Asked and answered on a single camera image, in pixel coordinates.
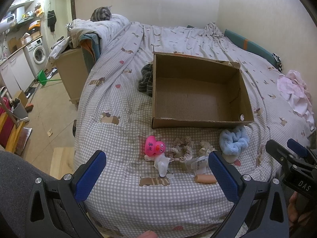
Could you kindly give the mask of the person's hand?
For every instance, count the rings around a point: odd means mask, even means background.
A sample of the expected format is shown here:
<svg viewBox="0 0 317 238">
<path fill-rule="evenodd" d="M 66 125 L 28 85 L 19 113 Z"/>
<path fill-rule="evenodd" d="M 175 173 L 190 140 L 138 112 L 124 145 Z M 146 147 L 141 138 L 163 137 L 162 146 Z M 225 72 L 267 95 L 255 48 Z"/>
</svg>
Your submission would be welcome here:
<svg viewBox="0 0 317 238">
<path fill-rule="evenodd" d="M 302 215 L 298 213 L 296 209 L 297 197 L 298 193 L 294 191 L 289 199 L 289 205 L 287 207 L 288 222 L 290 227 L 292 227 L 296 222 L 305 224 L 305 222 L 307 222 L 307 218 L 309 218 L 311 214 L 310 212 L 304 213 Z"/>
</svg>

